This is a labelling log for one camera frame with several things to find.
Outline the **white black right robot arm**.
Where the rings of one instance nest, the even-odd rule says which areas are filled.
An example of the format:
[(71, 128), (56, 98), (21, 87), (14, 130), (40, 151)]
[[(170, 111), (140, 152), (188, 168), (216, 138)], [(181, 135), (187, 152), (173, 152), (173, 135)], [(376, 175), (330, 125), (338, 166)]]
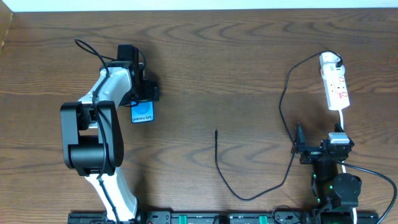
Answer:
[(353, 146), (354, 142), (339, 124), (319, 146), (308, 146), (301, 125), (296, 125), (292, 153), (300, 155), (301, 164), (313, 167), (311, 186), (318, 199), (318, 207), (303, 215), (304, 223), (359, 222), (356, 207), (362, 181), (345, 170), (338, 170)]

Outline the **blue Galaxy smartphone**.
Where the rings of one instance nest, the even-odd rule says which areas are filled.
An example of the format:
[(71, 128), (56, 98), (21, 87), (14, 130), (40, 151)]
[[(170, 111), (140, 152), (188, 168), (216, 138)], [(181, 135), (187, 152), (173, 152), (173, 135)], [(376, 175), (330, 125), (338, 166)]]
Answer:
[(151, 122), (155, 119), (153, 102), (139, 103), (131, 108), (131, 122), (133, 124)]

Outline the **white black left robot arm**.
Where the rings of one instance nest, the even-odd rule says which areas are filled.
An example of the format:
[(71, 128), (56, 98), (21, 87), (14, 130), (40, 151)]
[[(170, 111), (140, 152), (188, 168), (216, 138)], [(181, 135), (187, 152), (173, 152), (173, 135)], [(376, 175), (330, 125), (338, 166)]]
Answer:
[(106, 210), (71, 212), (67, 222), (147, 223), (146, 213), (140, 210), (121, 168), (124, 142), (117, 109), (145, 106), (153, 111), (159, 87), (145, 78), (146, 58), (136, 46), (119, 45), (116, 58), (111, 58), (80, 39), (75, 43), (97, 56), (102, 66), (92, 89), (60, 108), (63, 160), (94, 187)]

